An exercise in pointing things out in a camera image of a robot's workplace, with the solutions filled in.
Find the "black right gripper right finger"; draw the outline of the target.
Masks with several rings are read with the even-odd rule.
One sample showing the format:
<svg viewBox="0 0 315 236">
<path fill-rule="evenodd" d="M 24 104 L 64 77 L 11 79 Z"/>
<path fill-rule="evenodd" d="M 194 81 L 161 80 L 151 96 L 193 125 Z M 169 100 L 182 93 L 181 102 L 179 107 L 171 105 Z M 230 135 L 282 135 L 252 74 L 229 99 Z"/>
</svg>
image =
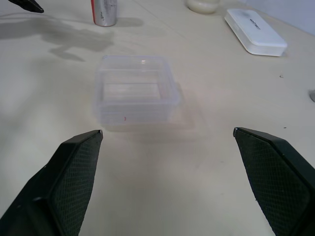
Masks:
<svg viewBox="0 0 315 236">
<path fill-rule="evenodd" d="M 315 236 L 315 168 L 284 139 L 241 127 L 233 136 L 275 236 Z"/>
</svg>

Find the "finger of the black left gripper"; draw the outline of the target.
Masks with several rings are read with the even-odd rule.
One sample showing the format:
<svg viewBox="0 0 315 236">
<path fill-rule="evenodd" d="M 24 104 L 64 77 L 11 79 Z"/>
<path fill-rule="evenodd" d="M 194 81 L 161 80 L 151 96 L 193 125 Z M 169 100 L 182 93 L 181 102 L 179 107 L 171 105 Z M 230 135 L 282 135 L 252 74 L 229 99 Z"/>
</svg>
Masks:
<svg viewBox="0 0 315 236">
<path fill-rule="evenodd" d="M 8 1 L 29 12 L 44 13 L 44 9 L 35 0 L 8 0 Z"/>
</svg>

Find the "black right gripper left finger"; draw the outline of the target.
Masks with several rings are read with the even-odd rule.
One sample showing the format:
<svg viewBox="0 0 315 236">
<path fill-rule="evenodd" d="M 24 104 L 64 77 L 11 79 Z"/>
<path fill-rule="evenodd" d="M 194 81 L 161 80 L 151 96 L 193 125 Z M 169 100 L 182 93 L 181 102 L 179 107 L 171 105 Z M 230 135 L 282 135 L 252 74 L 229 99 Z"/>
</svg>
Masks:
<svg viewBox="0 0 315 236">
<path fill-rule="evenodd" d="M 61 143 L 0 218 L 0 236 L 78 236 L 102 139 L 93 130 Z"/>
</svg>

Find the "clear plastic square container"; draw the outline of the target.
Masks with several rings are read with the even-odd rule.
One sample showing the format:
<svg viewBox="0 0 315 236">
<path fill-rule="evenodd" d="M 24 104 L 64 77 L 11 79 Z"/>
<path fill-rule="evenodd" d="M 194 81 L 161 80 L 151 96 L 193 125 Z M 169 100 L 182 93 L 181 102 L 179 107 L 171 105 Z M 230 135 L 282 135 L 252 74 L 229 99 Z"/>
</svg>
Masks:
<svg viewBox="0 0 315 236">
<path fill-rule="evenodd" d="M 167 122 L 181 102 L 160 56 L 104 56 L 95 71 L 94 114 L 103 126 Z"/>
</svg>

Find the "cream round object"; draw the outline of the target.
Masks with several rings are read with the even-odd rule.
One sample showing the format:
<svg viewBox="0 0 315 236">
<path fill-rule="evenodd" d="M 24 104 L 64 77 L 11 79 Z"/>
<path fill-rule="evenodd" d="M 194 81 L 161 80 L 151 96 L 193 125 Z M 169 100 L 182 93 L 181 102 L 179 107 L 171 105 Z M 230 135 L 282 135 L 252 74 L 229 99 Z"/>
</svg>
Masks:
<svg viewBox="0 0 315 236">
<path fill-rule="evenodd" d="M 220 0 L 186 0 L 186 6 L 200 14 L 211 14 L 214 13 L 218 6 Z"/>
</svg>

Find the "silver and red can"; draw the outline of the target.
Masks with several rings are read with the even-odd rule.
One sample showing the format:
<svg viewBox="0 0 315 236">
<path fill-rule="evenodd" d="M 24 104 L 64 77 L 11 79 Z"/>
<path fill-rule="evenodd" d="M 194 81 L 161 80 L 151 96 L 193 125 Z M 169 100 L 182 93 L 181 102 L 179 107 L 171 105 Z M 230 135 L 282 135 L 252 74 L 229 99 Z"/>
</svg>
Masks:
<svg viewBox="0 0 315 236">
<path fill-rule="evenodd" d="M 110 27 L 117 22 L 117 0 L 91 0 L 93 21 L 101 27 Z"/>
</svg>

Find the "white flat rectangular box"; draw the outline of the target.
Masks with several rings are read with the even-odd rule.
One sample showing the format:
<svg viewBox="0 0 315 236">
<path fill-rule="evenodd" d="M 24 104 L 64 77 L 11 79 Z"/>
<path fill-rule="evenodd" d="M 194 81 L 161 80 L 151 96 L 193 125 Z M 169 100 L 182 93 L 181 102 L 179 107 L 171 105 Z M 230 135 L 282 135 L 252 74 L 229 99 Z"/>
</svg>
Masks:
<svg viewBox="0 0 315 236">
<path fill-rule="evenodd" d="M 287 49 L 285 40 L 253 10 L 230 8 L 224 19 L 252 55 L 280 57 Z"/>
</svg>

